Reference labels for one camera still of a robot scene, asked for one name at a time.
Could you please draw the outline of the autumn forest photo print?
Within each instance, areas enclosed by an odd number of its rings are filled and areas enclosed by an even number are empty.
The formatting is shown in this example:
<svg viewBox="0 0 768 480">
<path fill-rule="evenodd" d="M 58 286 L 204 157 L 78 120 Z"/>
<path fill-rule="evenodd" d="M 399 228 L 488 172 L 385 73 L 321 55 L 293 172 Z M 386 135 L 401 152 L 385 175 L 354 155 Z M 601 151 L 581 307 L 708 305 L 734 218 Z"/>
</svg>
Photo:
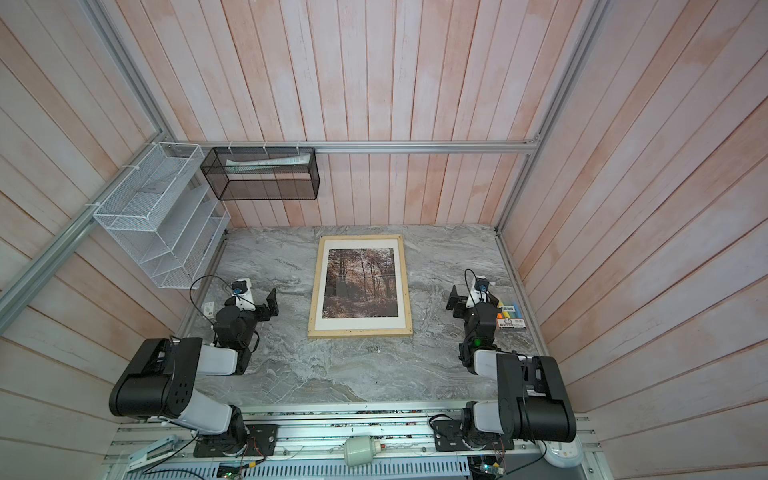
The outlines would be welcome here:
<svg viewBox="0 0 768 480">
<path fill-rule="evenodd" d="M 398 317 L 395 266 L 392 248 L 330 249 L 322 317 Z"/>
</svg>

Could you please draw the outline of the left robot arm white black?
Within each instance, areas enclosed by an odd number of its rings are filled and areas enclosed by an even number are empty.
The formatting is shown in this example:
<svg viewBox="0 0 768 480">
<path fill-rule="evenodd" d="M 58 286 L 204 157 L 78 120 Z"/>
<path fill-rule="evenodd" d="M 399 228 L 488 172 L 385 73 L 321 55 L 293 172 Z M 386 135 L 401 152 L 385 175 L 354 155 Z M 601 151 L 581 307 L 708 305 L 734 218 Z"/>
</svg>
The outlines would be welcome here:
<svg viewBox="0 0 768 480">
<path fill-rule="evenodd" d="M 257 324 L 279 315 L 277 291 L 253 302 L 249 284 L 236 281 L 233 295 L 215 315 L 214 341 L 200 337 L 148 339 L 114 385 L 109 410 L 117 417 L 158 418 L 198 432 L 240 442 L 246 434 L 236 406 L 216 401 L 195 387 L 201 376 L 242 375 L 258 347 Z"/>
</svg>

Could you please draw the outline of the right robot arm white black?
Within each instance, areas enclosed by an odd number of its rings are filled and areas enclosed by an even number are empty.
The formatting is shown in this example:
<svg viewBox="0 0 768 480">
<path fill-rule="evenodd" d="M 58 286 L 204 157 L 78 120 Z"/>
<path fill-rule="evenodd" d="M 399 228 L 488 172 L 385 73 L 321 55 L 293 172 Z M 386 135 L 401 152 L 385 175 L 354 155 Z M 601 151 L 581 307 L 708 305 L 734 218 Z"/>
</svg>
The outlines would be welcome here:
<svg viewBox="0 0 768 480">
<path fill-rule="evenodd" d="M 495 400 L 470 401 L 463 408 L 462 440 L 473 448 L 514 440 L 574 441 L 577 422 L 556 360 L 504 352 L 496 345 L 502 308 L 487 282 L 481 281 L 468 295 L 453 287 L 446 309 L 463 321 L 462 365 L 496 382 Z"/>
</svg>

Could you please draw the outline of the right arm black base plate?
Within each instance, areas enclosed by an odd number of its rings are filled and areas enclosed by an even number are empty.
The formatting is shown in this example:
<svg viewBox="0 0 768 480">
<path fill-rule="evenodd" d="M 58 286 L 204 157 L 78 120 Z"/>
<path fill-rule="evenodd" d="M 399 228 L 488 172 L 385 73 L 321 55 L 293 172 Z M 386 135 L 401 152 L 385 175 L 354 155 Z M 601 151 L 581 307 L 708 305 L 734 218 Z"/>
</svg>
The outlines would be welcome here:
<svg viewBox="0 0 768 480">
<path fill-rule="evenodd" d="M 500 434 L 466 430 L 460 420 L 446 415 L 431 417 L 428 425 L 433 432 L 435 449 L 438 452 L 469 450 L 501 452 L 514 448 L 514 445 L 504 440 Z"/>
</svg>

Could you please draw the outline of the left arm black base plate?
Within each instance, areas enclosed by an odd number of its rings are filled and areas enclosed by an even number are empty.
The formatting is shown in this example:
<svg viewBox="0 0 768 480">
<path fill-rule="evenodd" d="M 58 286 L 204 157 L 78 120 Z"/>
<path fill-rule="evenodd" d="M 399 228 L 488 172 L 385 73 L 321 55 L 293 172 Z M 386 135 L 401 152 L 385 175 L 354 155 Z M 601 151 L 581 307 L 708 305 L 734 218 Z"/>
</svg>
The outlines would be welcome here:
<svg viewBox="0 0 768 480">
<path fill-rule="evenodd" d="M 203 435 L 195 445 L 194 458 L 257 456 L 274 454 L 277 424 L 245 424 L 219 435 Z"/>
</svg>

